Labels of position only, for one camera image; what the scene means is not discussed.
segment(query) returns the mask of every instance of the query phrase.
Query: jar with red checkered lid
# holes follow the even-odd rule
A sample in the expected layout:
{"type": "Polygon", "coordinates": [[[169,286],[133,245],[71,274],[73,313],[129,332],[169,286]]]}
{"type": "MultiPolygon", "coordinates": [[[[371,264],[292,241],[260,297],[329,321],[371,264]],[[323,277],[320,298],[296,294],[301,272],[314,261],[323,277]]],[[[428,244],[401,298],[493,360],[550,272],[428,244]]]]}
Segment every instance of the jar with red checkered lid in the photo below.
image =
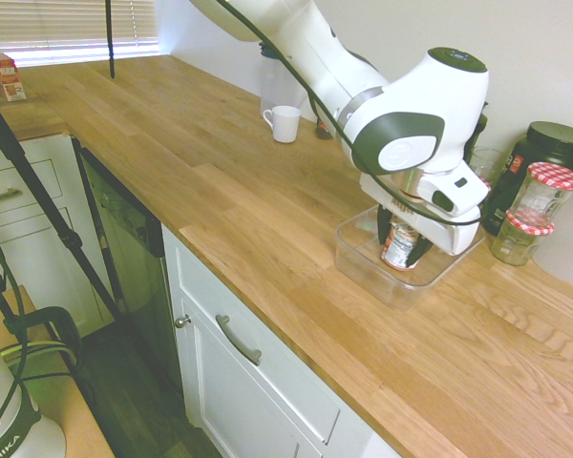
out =
{"type": "Polygon", "coordinates": [[[525,265],[531,259],[544,236],[554,232],[554,224],[540,227],[518,219],[510,210],[505,213],[505,220],[500,226],[499,234],[490,247],[498,260],[511,265],[525,265]]]}
{"type": "Polygon", "coordinates": [[[545,227],[571,194],[572,170],[551,162],[533,162],[510,210],[527,224],[545,227]]]}

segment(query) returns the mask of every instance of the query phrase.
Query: wooden countertop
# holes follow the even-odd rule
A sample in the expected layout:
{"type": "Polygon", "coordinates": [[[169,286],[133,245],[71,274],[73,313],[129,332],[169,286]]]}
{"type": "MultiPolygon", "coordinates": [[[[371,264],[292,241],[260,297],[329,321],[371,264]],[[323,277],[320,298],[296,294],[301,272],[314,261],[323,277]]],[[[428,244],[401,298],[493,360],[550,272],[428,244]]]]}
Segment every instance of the wooden countertop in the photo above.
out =
{"type": "Polygon", "coordinates": [[[68,133],[68,125],[32,89],[26,100],[8,102],[0,96],[0,110],[19,140],[68,133]]]}
{"type": "Polygon", "coordinates": [[[404,456],[573,457],[573,285],[485,241],[408,312],[334,266],[373,206],[304,122],[169,57],[30,68],[36,91],[138,198],[404,456]]]}
{"type": "MultiPolygon", "coordinates": [[[[35,308],[26,289],[23,286],[19,289],[26,313],[33,312],[35,308]]],[[[12,290],[5,293],[5,299],[17,314],[16,299],[12,290]]],[[[17,343],[15,337],[9,334],[2,324],[3,319],[0,312],[0,348],[17,343]]],[[[28,337],[30,341],[51,339],[47,329],[42,325],[32,327],[28,337]]],[[[53,353],[28,360],[25,375],[50,374],[67,370],[61,357],[53,353]]],[[[51,377],[31,380],[26,382],[26,387],[40,406],[42,414],[54,420],[64,431],[66,458],[115,458],[73,379],[51,377]]]]}

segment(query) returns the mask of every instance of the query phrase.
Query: dark floor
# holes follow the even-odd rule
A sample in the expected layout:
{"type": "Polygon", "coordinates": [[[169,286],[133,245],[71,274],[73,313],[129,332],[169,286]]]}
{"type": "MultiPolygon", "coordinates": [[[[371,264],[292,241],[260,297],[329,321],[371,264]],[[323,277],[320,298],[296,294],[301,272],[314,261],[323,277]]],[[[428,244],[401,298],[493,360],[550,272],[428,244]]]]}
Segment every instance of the dark floor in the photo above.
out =
{"type": "Polygon", "coordinates": [[[127,334],[112,324],[85,337],[80,369],[94,394],[81,388],[116,458],[221,458],[188,423],[177,390],[158,383],[127,334]]]}

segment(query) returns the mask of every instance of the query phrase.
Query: white cabinet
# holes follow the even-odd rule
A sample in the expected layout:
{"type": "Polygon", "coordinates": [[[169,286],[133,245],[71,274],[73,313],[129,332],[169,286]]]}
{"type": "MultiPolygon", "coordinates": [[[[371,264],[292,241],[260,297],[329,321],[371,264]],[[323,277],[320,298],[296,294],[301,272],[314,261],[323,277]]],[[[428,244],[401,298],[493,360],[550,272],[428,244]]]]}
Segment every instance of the white cabinet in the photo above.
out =
{"type": "MultiPolygon", "coordinates": [[[[108,275],[85,198],[72,142],[53,135],[22,142],[28,161],[105,285],[108,275]]],[[[112,318],[32,193],[0,151],[0,245],[19,284],[38,308],[62,306],[87,335],[112,318]]]]}
{"type": "Polygon", "coordinates": [[[223,456],[398,457],[165,228],[163,238],[175,320],[185,319],[187,416],[223,456]]]}

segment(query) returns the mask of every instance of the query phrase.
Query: can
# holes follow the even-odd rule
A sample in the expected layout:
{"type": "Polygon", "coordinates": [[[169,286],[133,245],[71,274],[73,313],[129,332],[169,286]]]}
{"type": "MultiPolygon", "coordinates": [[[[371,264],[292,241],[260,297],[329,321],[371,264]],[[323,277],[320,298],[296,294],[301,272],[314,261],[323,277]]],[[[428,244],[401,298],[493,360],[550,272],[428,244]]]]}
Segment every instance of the can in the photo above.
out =
{"type": "Polygon", "coordinates": [[[380,259],[397,270],[412,270],[418,264],[416,261],[408,265],[408,256],[412,253],[418,241],[418,232],[407,222],[397,216],[391,219],[391,229],[386,237],[380,259]]]}

